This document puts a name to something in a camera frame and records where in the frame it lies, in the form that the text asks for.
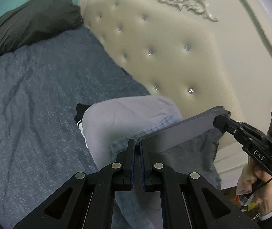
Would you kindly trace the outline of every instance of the black sock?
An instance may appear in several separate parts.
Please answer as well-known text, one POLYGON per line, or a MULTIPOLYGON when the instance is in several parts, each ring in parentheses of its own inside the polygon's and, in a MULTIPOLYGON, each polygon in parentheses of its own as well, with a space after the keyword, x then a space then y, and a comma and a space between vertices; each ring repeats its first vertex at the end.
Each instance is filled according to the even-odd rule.
POLYGON ((90 106, 91 105, 84 105, 80 103, 77 105, 77 115, 75 116, 75 122, 77 123, 77 126, 79 126, 79 124, 81 123, 85 111, 89 109, 90 106))

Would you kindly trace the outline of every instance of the gray bedspread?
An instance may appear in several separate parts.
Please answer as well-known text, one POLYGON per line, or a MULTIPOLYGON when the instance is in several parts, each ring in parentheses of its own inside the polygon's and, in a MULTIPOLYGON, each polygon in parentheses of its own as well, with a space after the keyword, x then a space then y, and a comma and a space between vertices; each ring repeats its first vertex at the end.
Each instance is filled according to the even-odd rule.
POLYGON ((1 56, 1 225, 13 228, 74 173, 97 171, 77 103, 148 94, 84 27, 1 56))

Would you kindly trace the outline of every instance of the person's hand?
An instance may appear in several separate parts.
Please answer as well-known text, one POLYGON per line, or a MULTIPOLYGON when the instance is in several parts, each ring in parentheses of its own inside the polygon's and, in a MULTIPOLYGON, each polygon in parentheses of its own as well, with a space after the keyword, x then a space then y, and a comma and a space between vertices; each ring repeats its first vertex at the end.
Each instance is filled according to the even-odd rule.
MULTIPOLYGON (((262 170, 253 159, 250 159, 248 165, 257 178, 264 182, 271 179, 272 176, 262 170)), ((265 216, 272 212, 272 180, 255 192, 253 202, 258 204, 260 216, 265 216)))

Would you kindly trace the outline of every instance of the tufted headboard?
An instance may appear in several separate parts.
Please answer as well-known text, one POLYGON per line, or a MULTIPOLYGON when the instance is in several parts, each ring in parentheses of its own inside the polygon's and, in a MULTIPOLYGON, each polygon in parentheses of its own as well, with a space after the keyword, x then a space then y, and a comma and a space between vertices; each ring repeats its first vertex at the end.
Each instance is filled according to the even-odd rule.
MULTIPOLYGON (((184 118, 224 106, 233 119, 268 130, 272 22, 259 1, 79 0, 79 4, 84 25, 116 64, 152 95, 171 98, 184 118)), ((219 172, 247 161, 234 142, 231 135, 222 137, 215 162, 219 172)))

